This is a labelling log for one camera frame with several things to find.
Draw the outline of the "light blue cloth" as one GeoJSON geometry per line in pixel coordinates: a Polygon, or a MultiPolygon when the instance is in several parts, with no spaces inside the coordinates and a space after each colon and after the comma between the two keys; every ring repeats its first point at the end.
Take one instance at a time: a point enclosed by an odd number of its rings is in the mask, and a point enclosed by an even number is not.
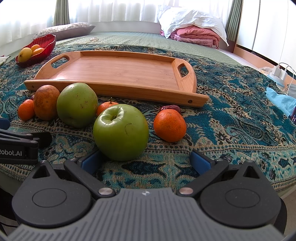
{"type": "Polygon", "coordinates": [[[295,109],[295,98],[285,94],[278,94],[275,90],[269,87],[266,88],[265,95],[287,117],[292,116],[295,109]]]}

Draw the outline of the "pink folded blanket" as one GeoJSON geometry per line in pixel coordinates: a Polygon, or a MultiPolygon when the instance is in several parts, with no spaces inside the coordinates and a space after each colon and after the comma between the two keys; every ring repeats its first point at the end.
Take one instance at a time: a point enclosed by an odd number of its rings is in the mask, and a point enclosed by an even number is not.
{"type": "Polygon", "coordinates": [[[193,25],[173,31],[169,38],[179,42],[187,42],[215,49],[219,48],[220,42],[220,36],[213,30],[193,25]]]}

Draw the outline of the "orange fruit in bowl front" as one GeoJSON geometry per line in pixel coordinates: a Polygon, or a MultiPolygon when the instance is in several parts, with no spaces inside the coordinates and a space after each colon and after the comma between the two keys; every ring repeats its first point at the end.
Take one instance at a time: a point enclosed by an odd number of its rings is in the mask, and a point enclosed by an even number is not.
{"type": "Polygon", "coordinates": [[[37,48],[35,49],[33,52],[32,52],[32,56],[35,56],[37,54],[40,54],[44,51],[44,48],[40,47],[40,48],[37,48]]]}

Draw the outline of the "brownish orange round fruit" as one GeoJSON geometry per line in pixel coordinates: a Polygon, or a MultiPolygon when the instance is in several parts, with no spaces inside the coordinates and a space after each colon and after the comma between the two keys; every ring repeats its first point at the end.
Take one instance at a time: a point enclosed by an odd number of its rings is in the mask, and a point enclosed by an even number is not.
{"type": "Polygon", "coordinates": [[[57,115],[57,99],[60,91],[53,85],[43,85],[34,95],[34,111],[38,118],[49,121],[57,115]]]}

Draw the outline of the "dark red date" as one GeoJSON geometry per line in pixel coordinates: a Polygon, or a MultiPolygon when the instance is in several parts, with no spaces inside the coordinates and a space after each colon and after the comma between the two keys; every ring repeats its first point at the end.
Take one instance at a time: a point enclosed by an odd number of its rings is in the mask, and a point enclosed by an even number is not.
{"type": "Polygon", "coordinates": [[[181,114],[181,109],[177,105],[165,105],[165,106],[162,106],[161,108],[159,108],[159,111],[163,111],[165,109],[173,109],[173,110],[177,111],[179,114],[181,114]]]}

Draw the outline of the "green curtain right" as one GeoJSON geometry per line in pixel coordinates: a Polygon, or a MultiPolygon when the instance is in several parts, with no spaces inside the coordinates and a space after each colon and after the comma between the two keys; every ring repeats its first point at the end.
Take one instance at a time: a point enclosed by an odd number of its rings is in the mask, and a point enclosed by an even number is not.
{"type": "Polygon", "coordinates": [[[234,0],[230,9],[229,18],[226,23],[227,39],[236,42],[239,25],[241,20],[241,13],[243,7],[243,0],[234,0]]]}

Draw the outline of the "small orange tangerine left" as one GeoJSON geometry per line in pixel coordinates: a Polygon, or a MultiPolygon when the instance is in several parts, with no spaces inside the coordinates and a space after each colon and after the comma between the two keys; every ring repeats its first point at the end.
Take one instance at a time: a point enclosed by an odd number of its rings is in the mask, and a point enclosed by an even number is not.
{"type": "Polygon", "coordinates": [[[21,120],[28,121],[34,115],[35,115],[35,111],[34,111],[33,100],[27,99],[18,107],[18,116],[21,120]]]}

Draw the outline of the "orange fruit in bowl rear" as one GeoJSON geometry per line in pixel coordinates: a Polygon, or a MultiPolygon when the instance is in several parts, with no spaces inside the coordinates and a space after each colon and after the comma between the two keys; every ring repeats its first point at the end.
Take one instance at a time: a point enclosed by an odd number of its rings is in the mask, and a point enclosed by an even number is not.
{"type": "Polygon", "coordinates": [[[39,49],[41,46],[38,44],[35,44],[31,47],[31,50],[34,52],[36,49],[39,49]]]}

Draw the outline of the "white sheer curtain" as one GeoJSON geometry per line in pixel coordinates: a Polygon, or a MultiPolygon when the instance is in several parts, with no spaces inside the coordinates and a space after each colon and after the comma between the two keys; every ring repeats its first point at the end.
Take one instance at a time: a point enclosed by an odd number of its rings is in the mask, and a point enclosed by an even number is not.
{"type": "MultiPolygon", "coordinates": [[[[203,11],[226,25],[232,1],[68,1],[70,23],[144,21],[157,23],[167,6],[203,11]]],[[[1,45],[53,25],[56,1],[1,1],[1,45]]]]}

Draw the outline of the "green curtain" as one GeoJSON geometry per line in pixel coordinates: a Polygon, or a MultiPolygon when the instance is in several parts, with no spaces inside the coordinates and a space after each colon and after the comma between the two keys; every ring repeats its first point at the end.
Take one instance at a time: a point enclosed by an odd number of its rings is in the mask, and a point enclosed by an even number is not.
{"type": "Polygon", "coordinates": [[[239,25],[241,20],[241,13],[243,7],[243,0],[234,0],[230,9],[229,18],[226,23],[227,39],[236,42],[239,25]]]}
{"type": "Polygon", "coordinates": [[[70,19],[69,19],[68,0],[56,0],[53,25],[59,26],[59,25],[67,25],[69,23],[70,23],[70,19]]]}

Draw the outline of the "white pillow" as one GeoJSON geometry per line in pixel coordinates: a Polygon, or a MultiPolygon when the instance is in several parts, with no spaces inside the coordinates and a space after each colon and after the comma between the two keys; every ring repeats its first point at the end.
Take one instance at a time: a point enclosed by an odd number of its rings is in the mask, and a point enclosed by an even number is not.
{"type": "Polygon", "coordinates": [[[158,21],[167,39],[177,29],[196,26],[212,30],[229,46],[222,21],[203,11],[168,6],[159,14],[158,21]]]}

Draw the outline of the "teal paisley cloth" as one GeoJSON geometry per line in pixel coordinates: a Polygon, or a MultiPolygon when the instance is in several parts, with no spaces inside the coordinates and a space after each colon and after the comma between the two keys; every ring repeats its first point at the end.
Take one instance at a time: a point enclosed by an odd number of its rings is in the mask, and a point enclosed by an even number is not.
{"type": "MultiPolygon", "coordinates": [[[[196,73],[197,92],[209,96],[201,109],[181,109],[187,132],[179,142],[164,142],[150,130],[147,148],[138,159],[100,167],[94,176],[106,185],[115,190],[179,189],[198,176],[189,161],[193,150],[236,165],[252,160],[278,192],[295,185],[295,124],[266,97],[266,88],[274,88],[274,83],[263,74],[194,54],[132,45],[60,44],[51,55],[78,50],[142,52],[184,59],[196,73]]],[[[20,68],[14,61],[1,66],[1,117],[10,120],[16,132],[51,133],[52,143],[39,151],[41,160],[61,164],[68,158],[85,156],[94,148],[91,126],[74,129],[58,118],[48,122],[18,118],[18,106],[32,96],[24,82],[34,78],[40,68],[40,64],[20,68]]]]}

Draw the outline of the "orange tangerine right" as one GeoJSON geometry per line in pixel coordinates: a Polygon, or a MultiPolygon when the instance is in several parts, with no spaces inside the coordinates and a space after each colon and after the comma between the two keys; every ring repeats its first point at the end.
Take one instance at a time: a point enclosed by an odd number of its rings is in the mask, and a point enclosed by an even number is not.
{"type": "Polygon", "coordinates": [[[154,132],[166,142],[178,142],[186,131],[184,118],[174,109],[164,109],[154,119],[154,132]]]}

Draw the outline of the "floral grey pillow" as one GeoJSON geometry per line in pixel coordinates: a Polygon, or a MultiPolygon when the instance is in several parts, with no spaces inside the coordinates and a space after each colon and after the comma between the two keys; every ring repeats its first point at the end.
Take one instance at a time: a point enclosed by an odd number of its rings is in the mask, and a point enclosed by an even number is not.
{"type": "Polygon", "coordinates": [[[37,39],[39,37],[44,37],[45,35],[52,34],[56,36],[56,40],[70,39],[74,37],[86,36],[91,33],[95,28],[95,25],[85,22],[72,23],[67,25],[58,25],[53,27],[48,27],[43,30],[40,30],[33,37],[37,39]]]}

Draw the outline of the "green quilted bedspread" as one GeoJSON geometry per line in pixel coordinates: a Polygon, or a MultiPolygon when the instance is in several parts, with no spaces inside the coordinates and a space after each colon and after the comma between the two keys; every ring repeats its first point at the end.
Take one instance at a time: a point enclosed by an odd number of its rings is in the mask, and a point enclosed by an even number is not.
{"type": "Polygon", "coordinates": [[[226,55],[220,50],[200,46],[192,43],[178,42],[172,39],[166,39],[160,34],[152,33],[137,33],[137,32],[97,32],[87,36],[75,37],[56,42],[53,52],[46,60],[54,57],[61,47],[66,47],[67,52],[74,51],[73,46],[81,45],[84,50],[90,49],[92,46],[107,46],[107,45],[129,45],[129,46],[144,46],[151,48],[164,49],[184,53],[186,56],[195,55],[209,58],[218,62],[223,62],[232,65],[239,63],[226,55]]]}

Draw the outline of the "large green apple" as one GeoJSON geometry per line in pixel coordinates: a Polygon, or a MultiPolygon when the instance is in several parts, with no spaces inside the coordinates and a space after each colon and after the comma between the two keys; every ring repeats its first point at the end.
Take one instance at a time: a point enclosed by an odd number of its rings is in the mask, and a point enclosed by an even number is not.
{"type": "Polygon", "coordinates": [[[145,150],[149,126],[140,110],[128,104],[117,104],[97,117],[93,138],[107,157],[127,162],[136,159],[145,150]]]}

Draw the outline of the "wooden serving tray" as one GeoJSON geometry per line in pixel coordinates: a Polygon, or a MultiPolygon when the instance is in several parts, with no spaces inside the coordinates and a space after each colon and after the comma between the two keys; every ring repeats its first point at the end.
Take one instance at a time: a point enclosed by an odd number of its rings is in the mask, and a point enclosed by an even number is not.
{"type": "Polygon", "coordinates": [[[45,63],[28,90],[49,84],[59,90],[83,82],[98,96],[202,107],[209,99],[197,93],[196,74],[187,61],[162,55],[126,51],[73,51],[45,63]]]}

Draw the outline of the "yellow lemon in bowl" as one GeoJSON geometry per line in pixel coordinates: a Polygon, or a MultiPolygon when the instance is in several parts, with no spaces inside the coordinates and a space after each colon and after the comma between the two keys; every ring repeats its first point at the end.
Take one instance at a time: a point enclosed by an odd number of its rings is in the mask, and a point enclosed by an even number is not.
{"type": "Polygon", "coordinates": [[[32,49],[29,47],[23,48],[18,54],[18,61],[20,63],[28,61],[32,56],[32,49]]]}

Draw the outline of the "orange fruit in bowl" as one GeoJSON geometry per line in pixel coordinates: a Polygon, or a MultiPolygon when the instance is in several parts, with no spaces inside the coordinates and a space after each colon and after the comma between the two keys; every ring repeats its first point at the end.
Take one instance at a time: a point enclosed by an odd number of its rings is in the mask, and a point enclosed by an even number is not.
{"type": "Polygon", "coordinates": [[[41,46],[38,44],[35,44],[31,47],[31,50],[34,52],[36,49],[39,49],[41,46]]]}
{"type": "Polygon", "coordinates": [[[37,54],[40,54],[44,51],[44,48],[40,47],[40,48],[37,48],[35,49],[33,52],[32,52],[32,56],[35,56],[37,54]]]}

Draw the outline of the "green pear-like fruit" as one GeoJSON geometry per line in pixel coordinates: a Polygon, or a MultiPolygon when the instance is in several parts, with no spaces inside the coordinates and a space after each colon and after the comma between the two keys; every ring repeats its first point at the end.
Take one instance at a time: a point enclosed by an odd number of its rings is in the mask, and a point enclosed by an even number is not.
{"type": "Polygon", "coordinates": [[[85,83],[68,85],[57,99],[58,117],[76,128],[90,124],[96,116],[97,107],[97,95],[85,83]]]}

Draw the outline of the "small tangerine with stem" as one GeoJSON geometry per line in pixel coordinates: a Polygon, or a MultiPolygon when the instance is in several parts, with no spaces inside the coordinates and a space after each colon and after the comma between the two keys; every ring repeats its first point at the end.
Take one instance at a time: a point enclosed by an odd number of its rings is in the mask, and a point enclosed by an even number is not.
{"type": "Polygon", "coordinates": [[[117,104],[118,103],[113,101],[112,98],[109,101],[100,104],[97,108],[96,116],[99,116],[104,110],[106,110],[107,108],[109,108],[113,105],[117,105],[117,104]]]}

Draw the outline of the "red leaf-shaped bowl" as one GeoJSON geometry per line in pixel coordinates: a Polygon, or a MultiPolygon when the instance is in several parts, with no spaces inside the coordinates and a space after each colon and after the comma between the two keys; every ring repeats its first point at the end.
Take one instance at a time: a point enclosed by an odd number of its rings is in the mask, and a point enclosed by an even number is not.
{"type": "Polygon", "coordinates": [[[41,53],[36,54],[35,56],[32,56],[29,60],[23,63],[19,62],[18,56],[16,56],[15,63],[18,66],[23,68],[29,67],[34,64],[40,63],[43,60],[45,60],[47,57],[49,57],[56,45],[56,36],[53,34],[47,34],[47,35],[44,35],[43,37],[36,38],[30,44],[26,45],[25,48],[30,48],[36,44],[38,44],[41,48],[44,48],[44,50],[41,53]]]}

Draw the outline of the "green curtain left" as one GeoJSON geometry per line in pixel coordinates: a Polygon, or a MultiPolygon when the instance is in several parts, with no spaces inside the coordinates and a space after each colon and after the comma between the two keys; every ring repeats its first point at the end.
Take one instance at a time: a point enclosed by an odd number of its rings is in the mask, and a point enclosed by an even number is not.
{"type": "Polygon", "coordinates": [[[59,26],[59,25],[67,25],[69,23],[70,23],[70,19],[69,19],[68,0],[56,0],[53,25],[59,26]]]}

